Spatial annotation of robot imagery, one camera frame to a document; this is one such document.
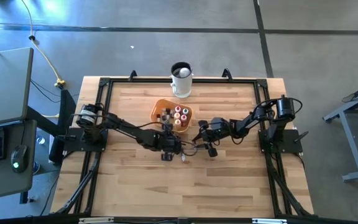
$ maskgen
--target gray floor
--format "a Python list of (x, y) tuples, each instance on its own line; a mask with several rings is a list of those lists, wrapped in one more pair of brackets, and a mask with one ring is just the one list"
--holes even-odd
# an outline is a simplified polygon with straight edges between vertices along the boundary
[[(34, 24), (257, 28), (252, 0), (26, 2)], [(358, 30), (358, 0), (259, 2), (266, 29)], [(20, 1), (0, 1), (0, 22), (28, 24), (29, 19)], [(31, 46), (28, 35), (0, 30), (0, 50)], [(235, 77), (266, 77), (258, 34), (40, 31), (36, 36), (71, 94), (79, 92), (85, 75), (129, 75), (135, 69), (139, 75), (167, 76), (170, 66), (182, 60), (192, 64), (197, 76), (218, 77), (228, 67)], [(341, 180), (342, 174), (356, 171), (344, 131), (340, 122), (321, 119), (358, 89), (358, 35), (268, 35), (267, 45), (274, 76), (285, 79), (289, 96), (304, 102), (295, 125), (310, 132), (303, 147), (315, 214), (358, 220), (358, 181)], [(53, 72), (38, 52), (32, 78), (58, 93)], [(58, 113), (58, 104), (34, 87), (29, 100), (42, 114)], [(18, 195), (0, 198), (0, 218), (39, 215), (56, 174), (34, 178), (30, 194), (38, 195), (38, 202), (17, 205)]]

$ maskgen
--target white mug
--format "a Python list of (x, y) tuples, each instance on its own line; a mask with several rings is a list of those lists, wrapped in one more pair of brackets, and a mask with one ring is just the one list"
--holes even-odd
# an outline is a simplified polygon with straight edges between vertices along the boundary
[(178, 62), (171, 68), (172, 91), (178, 98), (190, 96), (191, 84), (193, 83), (193, 69), (189, 63)]

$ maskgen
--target computer mouse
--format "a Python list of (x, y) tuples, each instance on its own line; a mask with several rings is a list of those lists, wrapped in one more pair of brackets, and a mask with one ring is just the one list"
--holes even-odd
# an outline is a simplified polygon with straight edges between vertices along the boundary
[(27, 146), (16, 146), (11, 154), (11, 166), (13, 172), (21, 173), (26, 170), (29, 165), (29, 153)]

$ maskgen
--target wooden tabletop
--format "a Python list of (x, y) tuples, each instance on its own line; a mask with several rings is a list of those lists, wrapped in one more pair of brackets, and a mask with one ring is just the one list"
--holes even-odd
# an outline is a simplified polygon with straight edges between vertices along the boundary
[[(76, 112), (83, 104), (95, 102), (99, 78), (84, 77)], [(267, 81), (271, 98), (285, 94), (281, 78)], [(255, 106), (254, 87), (248, 84), (194, 83), (191, 95), (179, 99), (168, 83), (115, 83), (109, 112), (135, 125), (145, 124), (150, 122), (154, 103), (162, 98), (188, 105), (194, 111), (191, 126), (182, 139), (196, 136), (201, 119), (244, 119)], [(221, 140), (216, 146), (219, 156), (215, 158), (200, 150), (185, 162), (180, 156), (171, 162), (161, 161), (160, 153), (146, 150), (111, 130), (99, 167), (92, 216), (273, 217), (258, 128), (251, 129), (239, 146), (230, 138)], [(288, 187), (313, 213), (302, 163), (292, 154), (282, 157)], [(74, 152), (63, 161), (51, 212), (61, 208), (77, 188), (83, 158), (84, 152)], [(281, 191), (277, 195), (284, 211)], [(82, 208), (87, 197), (88, 188)]]

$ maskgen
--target orange tray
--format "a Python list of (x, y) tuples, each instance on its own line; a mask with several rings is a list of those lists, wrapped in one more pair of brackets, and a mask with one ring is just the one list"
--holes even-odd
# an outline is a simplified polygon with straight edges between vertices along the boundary
[[(175, 110), (176, 106), (180, 106), (180, 108), (183, 109), (188, 109), (189, 113), (187, 114), (187, 120), (184, 123), (184, 126), (180, 126), (177, 127), (175, 125), (173, 125), (173, 131), (176, 133), (184, 133), (190, 125), (190, 121), (191, 121), (191, 117), (193, 116), (193, 110), (186, 105), (180, 104), (180, 103), (175, 103), (169, 100), (165, 100), (165, 99), (161, 99), (161, 100), (157, 100), (157, 102), (155, 102), (154, 107), (152, 112), (150, 113), (150, 120), (152, 122), (157, 122), (157, 114), (162, 114), (162, 110), (164, 108), (169, 108), (172, 111)], [(170, 118), (170, 124), (173, 124), (175, 122), (175, 120), (173, 118)]]

